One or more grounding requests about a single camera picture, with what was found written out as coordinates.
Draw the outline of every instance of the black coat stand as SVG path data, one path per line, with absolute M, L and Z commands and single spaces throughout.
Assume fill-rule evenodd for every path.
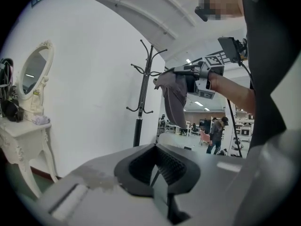
M 142 69 L 139 66 L 136 66 L 134 64 L 131 64 L 131 66 L 133 66 L 139 73 L 143 74 L 143 80 L 142 80 L 142 85 L 141 85 L 141 90 L 140 90 L 140 96 L 139 96 L 139 102 L 138 102 L 138 107 L 135 110 L 130 109 L 129 107 L 127 107 L 128 110 L 135 112 L 138 111 L 138 117 L 136 119 L 136 126 L 135 126 L 135 134 L 134 134 L 134 142 L 133 142 L 133 147 L 135 146 L 139 146 L 140 143 L 140 135 L 141 135 L 141 127 L 142 127 L 142 114 L 143 112 L 146 114 L 149 113 L 153 113 L 153 111 L 150 112 L 146 112 L 144 107 L 145 107 L 145 98 L 146 98 L 146 92 L 147 92 L 147 86 L 149 83 L 149 78 L 150 76 L 158 76 L 161 73 L 160 72 L 156 72 L 156 71 L 152 71 L 151 72 L 151 64 L 152 64 L 152 60 L 154 59 L 154 57 L 162 52 L 167 51 L 167 49 L 160 51 L 158 53 L 156 53 L 154 56 L 152 56 L 152 52 L 154 49 L 154 46 L 151 45 L 150 47 L 150 52 L 148 51 L 148 49 L 146 48 L 145 44 L 143 43 L 142 40 L 140 40 L 141 43 L 143 44 L 143 46 L 146 49 L 147 52 L 147 59 L 146 59 L 146 67 L 145 70 Z

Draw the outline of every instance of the white dressing table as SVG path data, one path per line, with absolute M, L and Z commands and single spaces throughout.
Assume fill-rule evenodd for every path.
M 41 195 L 41 191 L 33 178 L 29 161 L 37 158 L 41 151 L 44 151 L 52 180 L 57 182 L 48 147 L 46 128 L 49 127 L 51 123 L 39 126 L 27 120 L 11 122 L 7 118 L 0 118 L 0 146 L 8 162 L 18 164 L 25 182 L 37 197 Z
M 24 119 L 12 122 L 6 117 L 0 117 L 0 146 L 7 160 L 18 164 L 25 182 L 37 197 L 41 195 L 41 191 L 33 178 L 29 161 L 38 157 L 41 151 L 45 154 L 52 180 L 57 182 L 46 133 L 46 128 L 50 128 L 51 123 L 36 125 L 32 122 L 35 115 L 44 114 L 44 87 L 53 58 L 54 48 L 49 40 L 34 49 L 21 71 L 16 74 L 14 96 L 24 110 Z

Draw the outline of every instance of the human arm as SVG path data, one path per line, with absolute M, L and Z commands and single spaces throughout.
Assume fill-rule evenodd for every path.
M 225 96 L 244 111 L 255 115 L 254 90 L 238 85 L 216 73 L 210 73 L 208 78 L 211 82 L 212 90 Z

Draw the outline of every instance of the white table leg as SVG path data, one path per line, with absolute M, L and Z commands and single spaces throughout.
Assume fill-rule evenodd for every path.
M 49 173 L 50 173 L 50 176 L 51 176 L 52 180 L 56 183 L 58 180 L 57 180 L 56 173 L 55 173 L 55 166 L 54 166 L 54 163 L 53 163 L 53 157 L 52 157 L 51 151 L 50 151 L 50 149 L 48 147 L 48 144 L 47 144 L 48 136 L 47 136 L 47 133 L 46 133 L 45 130 L 43 130 L 42 133 L 43 133 L 43 136 L 44 136 L 43 151 L 44 151 L 44 154 L 45 154 L 45 157 L 46 157 Z
M 36 181 L 34 180 L 29 162 L 23 159 L 23 161 L 19 162 L 18 166 L 19 166 L 19 169 L 21 171 L 22 177 L 24 178 L 25 182 L 27 183 L 29 188 L 32 190 L 34 195 L 36 195 L 39 198 L 42 195 L 42 193 L 41 193 Z

